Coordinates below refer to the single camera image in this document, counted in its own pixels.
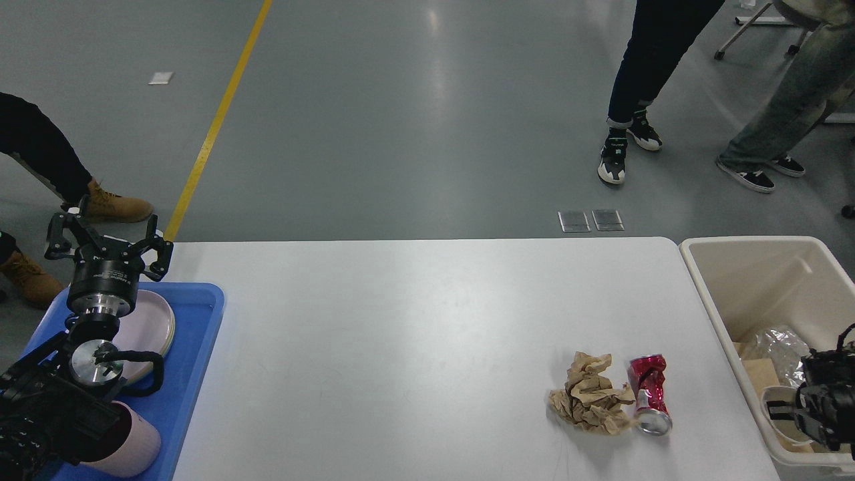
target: person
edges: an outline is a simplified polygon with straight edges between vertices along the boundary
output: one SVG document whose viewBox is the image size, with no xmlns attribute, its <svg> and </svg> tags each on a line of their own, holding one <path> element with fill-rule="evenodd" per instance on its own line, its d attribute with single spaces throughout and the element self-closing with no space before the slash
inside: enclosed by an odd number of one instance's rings
<svg viewBox="0 0 855 481">
<path fill-rule="evenodd" d="M 799 49 L 769 102 L 716 160 L 719 169 L 759 193 L 775 191 L 764 167 L 790 177 L 805 174 L 789 151 L 855 89 L 855 3 L 787 0 L 775 6 L 797 22 L 809 21 L 803 13 L 811 12 L 816 30 Z"/>
<path fill-rule="evenodd" d="M 649 107 L 724 0 L 637 0 L 632 37 L 609 101 L 609 134 L 599 153 L 599 178 L 613 185 L 626 178 L 627 131 L 648 151 L 662 138 L 647 121 Z"/>
<path fill-rule="evenodd" d="M 60 129 L 35 104 L 0 92 L 0 151 L 23 165 L 62 200 L 61 208 L 77 206 L 88 194 L 85 213 L 90 222 L 135 223 L 154 210 L 142 200 L 121 197 L 101 188 L 86 170 Z M 0 273 L 31 304 L 46 308 L 62 285 L 23 253 L 15 238 L 0 231 Z"/>
</svg>

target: can lid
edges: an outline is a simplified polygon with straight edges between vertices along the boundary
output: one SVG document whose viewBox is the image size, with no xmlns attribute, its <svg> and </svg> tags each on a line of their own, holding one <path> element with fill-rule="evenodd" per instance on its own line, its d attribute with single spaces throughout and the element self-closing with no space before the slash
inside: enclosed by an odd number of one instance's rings
<svg viewBox="0 0 855 481">
<path fill-rule="evenodd" d="M 664 436 L 671 431 L 671 417 L 665 411 L 647 407 L 639 409 L 635 418 L 639 420 L 638 428 L 647 434 Z"/>
<path fill-rule="evenodd" d="M 632 359 L 630 359 L 630 360 L 629 360 L 629 362 L 630 362 L 630 363 L 633 363 L 633 362 L 635 362 L 635 361 L 637 361 L 637 360 L 649 359 L 649 358 L 655 358 L 655 357 L 657 357 L 657 356 L 661 357 L 661 356 L 662 356 L 662 354 L 661 354 L 661 353 L 647 354 L 646 356 L 639 356 L 639 357 L 637 357 L 637 358 L 632 358 Z"/>
</svg>

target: black pants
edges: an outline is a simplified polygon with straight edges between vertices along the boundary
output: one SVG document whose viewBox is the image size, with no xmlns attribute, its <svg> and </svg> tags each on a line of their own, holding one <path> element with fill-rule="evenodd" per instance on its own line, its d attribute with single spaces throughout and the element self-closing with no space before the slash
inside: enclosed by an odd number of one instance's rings
<svg viewBox="0 0 855 481">
<path fill-rule="evenodd" d="M 63 200 L 76 205 L 88 193 L 91 174 L 59 128 L 23 98 L 0 92 L 0 151 L 17 160 Z M 16 249 L 0 232 L 0 264 Z"/>
<path fill-rule="evenodd" d="M 638 106 L 659 95 L 677 63 L 724 0 L 637 0 L 633 36 L 609 102 L 609 125 L 628 128 Z"/>
</svg>

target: plastic bag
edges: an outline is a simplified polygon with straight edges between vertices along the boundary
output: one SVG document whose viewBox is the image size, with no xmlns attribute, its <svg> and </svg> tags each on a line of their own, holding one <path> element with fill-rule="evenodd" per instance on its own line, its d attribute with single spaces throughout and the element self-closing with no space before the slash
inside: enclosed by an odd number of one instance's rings
<svg viewBox="0 0 855 481">
<path fill-rule="evenodd" d="M 793 328 L 777 325 L 756 332 L 746 343 L 742 359 L 772 359 L 781 385 L 798 388 L 805 381 L 801 358 L 808 354 L 808 345 Z"/>
</svg>

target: brown boot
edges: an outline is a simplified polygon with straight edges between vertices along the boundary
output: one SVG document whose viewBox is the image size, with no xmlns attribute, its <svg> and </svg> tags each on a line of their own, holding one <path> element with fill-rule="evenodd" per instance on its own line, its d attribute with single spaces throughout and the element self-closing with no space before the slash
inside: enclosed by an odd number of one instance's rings
<svg viewBox="0 0 855 481">
<path fill-rule="evenodd" d="M 89 206 L 86 208 L 86 220 L 89 222 L 138 223 L 154 211 L 154 207 L 142 199 L 105 191 L 95 179 L 86 187 L 89 189 Z"/>
<path fill-rule="evenodd" d="M 59 281 L 23 252 L 13 252 L 9 260 L 0 264 L 0 272 L 21 291 L 24 299 L 40 309 L 47 309 L 63 289 Z"/>
</svg>

